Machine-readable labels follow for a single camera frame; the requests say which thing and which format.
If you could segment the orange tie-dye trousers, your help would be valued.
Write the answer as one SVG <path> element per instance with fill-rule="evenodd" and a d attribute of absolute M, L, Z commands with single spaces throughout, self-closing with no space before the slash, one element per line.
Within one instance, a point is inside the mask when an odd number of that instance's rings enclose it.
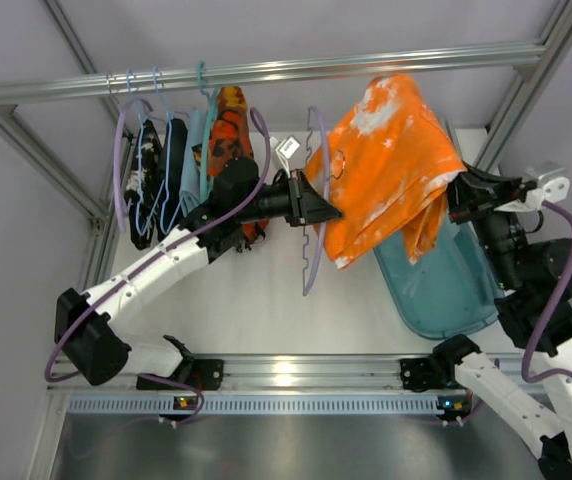
<path fill-rule="evenodd" d="M 324 241 L 338 269 L 395 233 L 410 263 L 434 249 L 447 187 L 466 167 L 412 77 L 372 80 L 327 145 L 304 172 L 317 191 L 330 188 L 343 213 L 328 223 Z"/>

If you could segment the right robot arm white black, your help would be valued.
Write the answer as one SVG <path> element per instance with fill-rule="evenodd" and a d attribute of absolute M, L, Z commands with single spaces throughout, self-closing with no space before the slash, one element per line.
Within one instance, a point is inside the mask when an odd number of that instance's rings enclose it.
<path fill-rule="evenodd" d="M 549 164 L 522 177 L 469 166 L 448 186 L 448 216 L 469 223 L 495 280 L 498 321 L 521 350 L 520 376 L 543 386 L 544 406 L 505 375 L 468 336 L 429 357 L 442 386 L 464 387 L 520 437 L 547 479 L 572 479 L 572 213 L 570 181 Z"/>

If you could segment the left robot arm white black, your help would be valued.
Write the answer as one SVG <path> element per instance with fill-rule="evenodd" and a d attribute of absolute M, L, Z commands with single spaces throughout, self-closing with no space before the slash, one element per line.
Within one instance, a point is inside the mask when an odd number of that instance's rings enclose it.
<path fill-rule="evenodd" d="M 58 297 L 55 342 L 77 374 L 92 386 L 126 373 L 167 386 L 184 382 L 193 354 L 171 335 L 137 335 L 134 320 L 143 307 L 236 247 L 246 224 L 283 218 L 303 227 L 341 218 L 303 171 L 280 171 L 272 184 L 266 174 L 248 157 L 228 161 L 207 200 L 148 253 L 101 284 Z"/>

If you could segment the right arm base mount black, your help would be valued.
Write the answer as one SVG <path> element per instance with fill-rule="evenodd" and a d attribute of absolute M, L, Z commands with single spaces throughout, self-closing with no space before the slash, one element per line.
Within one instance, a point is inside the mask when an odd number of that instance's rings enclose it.
<path fill-rule="evenodd" d="M 422 393 L 428 390 L 461 388 L 454 379 L 452 366 L 433 356 L 403 358 L 399 365 L 400 379 L 405 390 Z"/>

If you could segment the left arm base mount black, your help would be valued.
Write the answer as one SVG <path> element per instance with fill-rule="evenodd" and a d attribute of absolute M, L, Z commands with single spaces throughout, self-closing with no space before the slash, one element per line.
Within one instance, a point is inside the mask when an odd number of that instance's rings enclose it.
<path fill-rule="evenodd" d="M 225 362 L 220 358 L 184 358 L 166 380 L 182 383 L 200 391 L 216 391 L 224 377 Z M 139 377 L 135 388 L 139 391 L 180 390 L 183 388 Z"/>

